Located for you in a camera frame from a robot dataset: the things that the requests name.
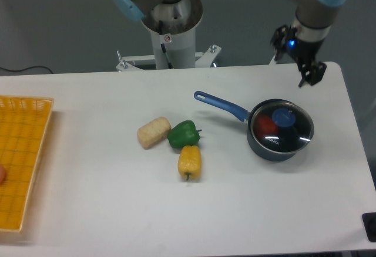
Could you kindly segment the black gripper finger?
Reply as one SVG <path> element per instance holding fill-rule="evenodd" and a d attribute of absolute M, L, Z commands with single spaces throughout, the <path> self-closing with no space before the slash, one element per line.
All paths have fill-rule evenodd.
<path fill-rule="evenodd" d="M 303 87 L 308 84 L 314 86 L 322 81 L 327 65 L 323 62 L 313 61 L 308 64 L 297 64 L 299 72 L 301 73 L 301 81 L 298 86 Z"/>
<path fill-rule="evenodd" d="M 270 41 L 274 48 L 274 61 L 279 61 L 284 54 L 290 55 L 295 43 L 296 27 L 282 25 L 277 28 Z"/>

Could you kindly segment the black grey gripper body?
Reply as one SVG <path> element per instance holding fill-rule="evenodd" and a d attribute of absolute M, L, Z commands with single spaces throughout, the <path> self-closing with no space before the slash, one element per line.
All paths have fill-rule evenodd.
<path fill-rule="evenodd" d="M 327 37 L 327 28 L 291 25 L 289 35 L 289 56 L 296 63 L 312 63 Z"/>

